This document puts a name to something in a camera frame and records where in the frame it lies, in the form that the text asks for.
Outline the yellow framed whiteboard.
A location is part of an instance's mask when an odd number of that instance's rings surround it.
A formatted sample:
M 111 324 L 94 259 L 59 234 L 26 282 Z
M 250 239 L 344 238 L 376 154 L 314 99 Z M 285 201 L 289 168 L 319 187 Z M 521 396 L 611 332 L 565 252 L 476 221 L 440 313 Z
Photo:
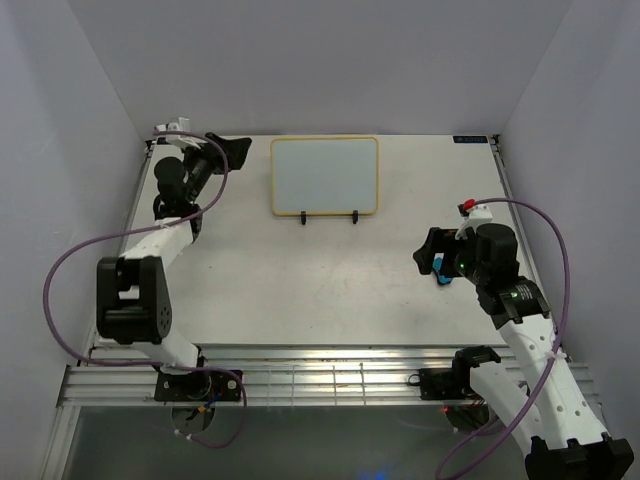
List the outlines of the yellow framed whiteboard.
M 282 137 L 270 144 L 276 216 L 373 215 L 380 145 L 374 136 Z

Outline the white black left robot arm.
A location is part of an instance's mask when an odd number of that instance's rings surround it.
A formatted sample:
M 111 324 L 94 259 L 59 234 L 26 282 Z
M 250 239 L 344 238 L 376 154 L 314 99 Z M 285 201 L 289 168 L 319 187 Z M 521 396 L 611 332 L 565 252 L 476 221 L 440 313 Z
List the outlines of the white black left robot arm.
M 158 374 L 155 400 L 239 401 L 241 371 L 206 369 L 201 348 L 173 326 L 166 271 L 200 234 L 201 208 L 196 200 L 207 181 L 241 169 L 252 140 L 224 139 L 208 132 L 201 139 L 175 135 L 169 141 L 183 156 L 164 157 L 154 167 L 155 231 L 121 256 L 98 262 L 97 330 L 102 338 L 147 357 Z

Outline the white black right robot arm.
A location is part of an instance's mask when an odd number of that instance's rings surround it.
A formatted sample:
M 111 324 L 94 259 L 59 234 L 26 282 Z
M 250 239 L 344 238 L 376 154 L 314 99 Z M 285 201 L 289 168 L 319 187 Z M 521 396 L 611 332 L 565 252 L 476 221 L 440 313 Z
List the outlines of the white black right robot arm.
M 421 274 L 437 255 L 441 271 L 463 277 L 518 362 L 525 386 L 508 375 L 491 348 L 456 353 L 451 382 L 464 397 L 482 397 L 524 455 L 530 479 L 621 479 L 634 461 L 625 439 L 614 439 L 591 410 L 569 368 L 548 304 L 539 287 L 519 272 L 518 242 L 502 224 L 462 233 L 433 227 L 414 253 Z

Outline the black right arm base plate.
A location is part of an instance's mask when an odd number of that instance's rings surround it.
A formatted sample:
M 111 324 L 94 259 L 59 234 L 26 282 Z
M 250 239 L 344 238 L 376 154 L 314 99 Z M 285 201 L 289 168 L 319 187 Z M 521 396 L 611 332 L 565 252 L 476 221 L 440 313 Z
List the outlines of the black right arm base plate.
M 477 400 L 469 381 L 452 368 L 422 368 L 409 375 L 409 387 L 419 390 L 421 400 Z

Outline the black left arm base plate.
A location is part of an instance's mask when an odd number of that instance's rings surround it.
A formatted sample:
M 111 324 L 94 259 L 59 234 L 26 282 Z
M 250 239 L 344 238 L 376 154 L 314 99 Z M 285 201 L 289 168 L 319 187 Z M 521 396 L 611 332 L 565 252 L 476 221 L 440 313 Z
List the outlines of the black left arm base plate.
M 153 399 L 157 402 L 202 402 L 216 399 L 238 402 L 241 392 L 238 381 L 229 373 L 193 372 L 187 374 L 159 373 Z

